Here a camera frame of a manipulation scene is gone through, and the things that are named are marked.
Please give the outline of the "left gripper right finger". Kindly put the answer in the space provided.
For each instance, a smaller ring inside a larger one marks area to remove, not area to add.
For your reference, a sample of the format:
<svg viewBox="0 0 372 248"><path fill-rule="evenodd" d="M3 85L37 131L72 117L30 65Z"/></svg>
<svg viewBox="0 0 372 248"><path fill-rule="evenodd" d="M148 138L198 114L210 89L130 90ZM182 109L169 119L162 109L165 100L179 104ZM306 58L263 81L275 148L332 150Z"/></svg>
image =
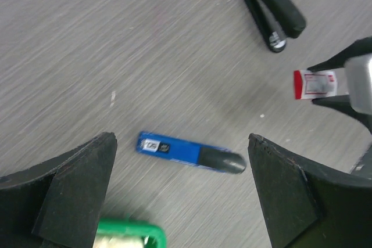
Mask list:
<svg viewBox="0 0 372 248"><path fill-rule="evenodd" d="M371 247L371 179L257 134L249 161L272 247Z"/></svg>

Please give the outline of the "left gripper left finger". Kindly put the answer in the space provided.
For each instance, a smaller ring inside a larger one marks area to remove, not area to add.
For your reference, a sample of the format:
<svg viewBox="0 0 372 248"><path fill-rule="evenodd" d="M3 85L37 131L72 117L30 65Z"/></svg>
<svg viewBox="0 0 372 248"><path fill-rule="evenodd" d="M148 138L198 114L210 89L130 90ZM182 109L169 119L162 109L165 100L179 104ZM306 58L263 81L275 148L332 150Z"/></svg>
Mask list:
<svg viewBox="0 0 372 248"><path fill-rule="evenodd" d="M1 177L1 247L92 247L116 151L103 132Z"/></svg>

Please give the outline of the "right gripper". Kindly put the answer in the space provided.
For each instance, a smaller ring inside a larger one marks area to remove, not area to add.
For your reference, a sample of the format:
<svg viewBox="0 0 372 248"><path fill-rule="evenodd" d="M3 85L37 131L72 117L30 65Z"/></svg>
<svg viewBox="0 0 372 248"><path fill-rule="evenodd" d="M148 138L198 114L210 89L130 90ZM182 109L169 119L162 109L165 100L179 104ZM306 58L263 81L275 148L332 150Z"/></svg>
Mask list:
<svg viewBox="0 0 372 248"><path fill-rule="evenodd" d="M317 106L343 113L362 123L371 132L371 52L372 37L356 40L328 60L308 67L309 71L345 68L349 95L313 99Z"/></svg>

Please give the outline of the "red white staple box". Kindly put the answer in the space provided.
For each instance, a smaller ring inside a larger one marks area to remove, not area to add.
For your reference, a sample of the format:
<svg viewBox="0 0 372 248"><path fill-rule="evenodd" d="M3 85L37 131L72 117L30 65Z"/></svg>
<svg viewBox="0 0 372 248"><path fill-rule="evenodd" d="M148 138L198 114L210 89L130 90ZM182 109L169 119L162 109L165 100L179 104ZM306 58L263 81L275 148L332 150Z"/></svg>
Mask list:
<svg viewBox="0 0 372 248"><path fill-rule="evenodd" d="M334 71L294 71L296 100L326 98L337 95L338 82Z"/></svg>

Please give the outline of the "blue stapler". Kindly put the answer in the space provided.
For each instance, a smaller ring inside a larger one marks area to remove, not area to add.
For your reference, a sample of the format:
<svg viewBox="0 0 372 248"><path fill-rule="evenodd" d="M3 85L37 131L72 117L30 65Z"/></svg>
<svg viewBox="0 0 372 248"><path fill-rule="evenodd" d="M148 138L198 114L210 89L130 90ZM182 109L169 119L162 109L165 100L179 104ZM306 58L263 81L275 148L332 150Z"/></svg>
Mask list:
<svg viewBox="0 0 372 248"><path fill-rule="evenodd" d="M241 174L247 167L243 156L203 143L141 131L136 151L149 156L216 172Z"/></svg>

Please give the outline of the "black stapler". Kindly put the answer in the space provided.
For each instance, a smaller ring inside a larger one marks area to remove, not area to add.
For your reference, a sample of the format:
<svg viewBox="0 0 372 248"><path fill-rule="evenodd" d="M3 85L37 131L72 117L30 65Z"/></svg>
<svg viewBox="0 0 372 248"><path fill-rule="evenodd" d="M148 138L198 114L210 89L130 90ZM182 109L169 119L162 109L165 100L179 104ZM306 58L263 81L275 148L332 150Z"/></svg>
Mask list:
<svg viewBox="0 0 372 248"><path fill-rule="evenodd" d="M244 0L261 36L273 53L282 52L287 38L298 38L306 19L291 0Z"/></svg>

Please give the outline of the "green plastic tray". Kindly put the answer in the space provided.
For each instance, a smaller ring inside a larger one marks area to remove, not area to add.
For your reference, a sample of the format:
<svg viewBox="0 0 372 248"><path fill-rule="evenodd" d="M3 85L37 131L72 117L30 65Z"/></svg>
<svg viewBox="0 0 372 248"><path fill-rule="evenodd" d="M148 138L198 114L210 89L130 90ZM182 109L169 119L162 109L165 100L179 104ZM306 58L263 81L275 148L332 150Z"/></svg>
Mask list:
<svg viewBox="0 0 372 248"><path fill-rule="evenodd" d="M139 237L144 247L167 247L164 230L146 221L101 219L96 231L97 236Z"/></svg>

